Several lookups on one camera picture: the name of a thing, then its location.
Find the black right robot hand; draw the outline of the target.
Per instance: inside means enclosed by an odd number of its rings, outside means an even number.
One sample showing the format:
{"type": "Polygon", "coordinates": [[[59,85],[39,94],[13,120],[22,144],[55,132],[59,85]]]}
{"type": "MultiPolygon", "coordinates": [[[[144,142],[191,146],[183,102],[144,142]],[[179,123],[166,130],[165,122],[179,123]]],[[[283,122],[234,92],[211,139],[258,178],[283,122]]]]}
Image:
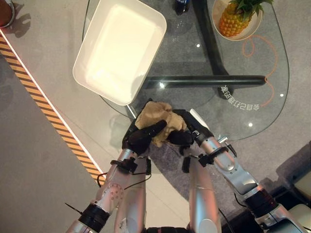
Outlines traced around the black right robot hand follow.
{"type": "Polygon", "coordinates": [[[172,131],[167,138],[169,142],[183,146],[190,146],[196,142],[200,146],[206,139],[214,137],[213,133],[203,126],[189,111],[174,109],[173,112],[183,118],[186,129],[172,131]]]}

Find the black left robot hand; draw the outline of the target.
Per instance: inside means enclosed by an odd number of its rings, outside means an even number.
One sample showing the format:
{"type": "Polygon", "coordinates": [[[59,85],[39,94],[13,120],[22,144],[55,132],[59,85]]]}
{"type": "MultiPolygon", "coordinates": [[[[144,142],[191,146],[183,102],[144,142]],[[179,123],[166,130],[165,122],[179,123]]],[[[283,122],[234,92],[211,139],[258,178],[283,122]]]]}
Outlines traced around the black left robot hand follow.
{"type": "Polygon", "coordinates": [[[151,126],[139,129],[133,120],[122,139],[122,149],[129,149],[137,155],[143,154],[149,147],[152,139],[166,126],[165,120],[160,120],[151,126]]]}

